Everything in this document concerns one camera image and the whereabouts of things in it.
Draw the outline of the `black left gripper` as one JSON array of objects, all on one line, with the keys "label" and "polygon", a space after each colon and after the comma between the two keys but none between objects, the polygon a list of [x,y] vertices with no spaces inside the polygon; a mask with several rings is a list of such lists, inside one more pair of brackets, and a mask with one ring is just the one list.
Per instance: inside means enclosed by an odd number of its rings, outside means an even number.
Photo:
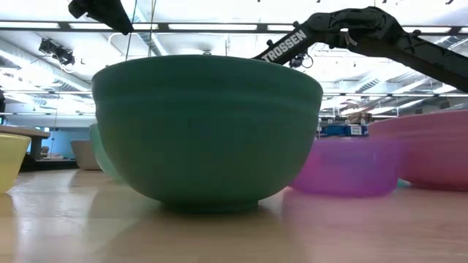
[{"label": "black left gripper", "polygon": [[134,31],[119,0],[71,0],[68,10],[74,18],[87,15],[102,23],[108,22],[109,27],[123,35]]}]

